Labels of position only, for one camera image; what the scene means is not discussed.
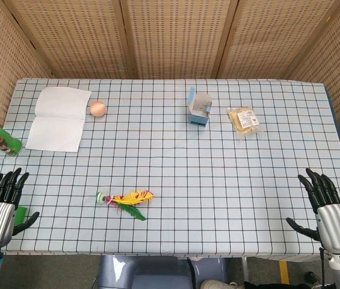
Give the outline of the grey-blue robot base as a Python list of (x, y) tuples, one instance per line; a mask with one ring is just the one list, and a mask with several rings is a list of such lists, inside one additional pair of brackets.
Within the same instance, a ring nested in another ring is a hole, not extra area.
[(200, 289), (208, 279), (227, 281), (227, 259), (105, 255), (97, 289)]

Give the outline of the packaged yellow snack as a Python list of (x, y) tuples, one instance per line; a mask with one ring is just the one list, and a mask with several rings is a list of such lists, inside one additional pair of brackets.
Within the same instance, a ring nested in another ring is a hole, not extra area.
[(256, 134), (261, 130), (261, 124), (253, 107), (228, 108), (227, 115), (238, 138), (244, 139), (247, 135)]

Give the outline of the brown egg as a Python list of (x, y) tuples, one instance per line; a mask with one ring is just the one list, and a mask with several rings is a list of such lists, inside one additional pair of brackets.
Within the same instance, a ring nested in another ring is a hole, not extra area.
[(102, 117), (106, 112), (107, 108), (101, 101), (95, 101), (90, 105), (90, 113), (94, 117)]

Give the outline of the green toy block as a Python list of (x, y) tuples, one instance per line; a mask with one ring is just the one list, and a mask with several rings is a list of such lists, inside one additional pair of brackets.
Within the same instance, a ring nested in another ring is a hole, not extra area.
[(14, 225), (20, 225), (25, 221), (27, 208), (26, 207), (18, 207), (15, 212), (15, 220)]

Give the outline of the open white notebook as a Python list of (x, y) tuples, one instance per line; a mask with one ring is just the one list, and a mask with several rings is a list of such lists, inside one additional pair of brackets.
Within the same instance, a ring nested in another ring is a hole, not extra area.
[(71, 87), (43, 89), (35, 107), (27, 149), (78, 152), (91, 92)]

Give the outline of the metal table leg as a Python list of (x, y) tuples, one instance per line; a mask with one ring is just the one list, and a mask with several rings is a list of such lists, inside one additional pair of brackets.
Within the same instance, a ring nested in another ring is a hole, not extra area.
[(247, 257), (242, 256), (241, 257), (241, 268), (243, 273), (243, 280), (244, 282), (249, 281), (249, 270), (248, 270), (248, 264), (247, 264)]

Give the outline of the colourful feather shuttlecock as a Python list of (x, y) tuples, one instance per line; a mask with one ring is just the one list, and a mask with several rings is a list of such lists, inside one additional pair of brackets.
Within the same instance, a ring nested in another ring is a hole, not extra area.
[(153, 199), (153, 194), (149, 190), (136, 190), (127, 195), (107, 196), (105, 193), (98, 192), (96, 202), (104, 205), (114, 205), (120, 211), (127, 212), (135, 219), (145, 221), (146, 217), (140, 212), (136, 205), (148, 202)]

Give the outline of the blue checked tablecloth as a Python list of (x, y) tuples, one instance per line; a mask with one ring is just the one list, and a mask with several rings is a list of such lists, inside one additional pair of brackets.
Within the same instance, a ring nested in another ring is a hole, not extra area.
[[(20, 204), (40, 215), (4, 247), (11, 254), (269, 256), (303, 260), (319, 244), (286, 222), (315, 228), (306, 168), (340, 195), (340, 132), (322, 84), (234, 79), (22, 79), (5, 129), (26, 142), (43, 89), (91, 92), (107, 106), (87, 115), (78, 152), (0, 152), (0, 173), (29, 173)], [(212, 99), (205, 127), (189, 123), (190, 88)], [(261, 130), (234, 133), (228, 108), (253, 107)], [(149, 190), (145, 221), (107, 196)]]

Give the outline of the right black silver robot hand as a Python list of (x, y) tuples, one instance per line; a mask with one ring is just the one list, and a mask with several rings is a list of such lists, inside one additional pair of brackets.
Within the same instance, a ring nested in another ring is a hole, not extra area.
[(308, 193), (309, 202), (315, 214), (315, 230), (298, 225), (292, 218), (286, 218), (296, 232), (321, 243), (330, 253), (340, 255), (340, 197), (334, 183), (325, 174), (318, 174), (307, 168), (308, 178), (298, 179)]

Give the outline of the open blue carton box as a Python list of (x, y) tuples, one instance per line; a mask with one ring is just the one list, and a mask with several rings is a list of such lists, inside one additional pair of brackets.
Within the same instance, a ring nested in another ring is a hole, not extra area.
[(209, 120), (211, 108), (212, 99), (210, 95), (204, 92), (196, 92), (196, 89), (191, 87), (188, 97), (189, 123), (205, 127)]

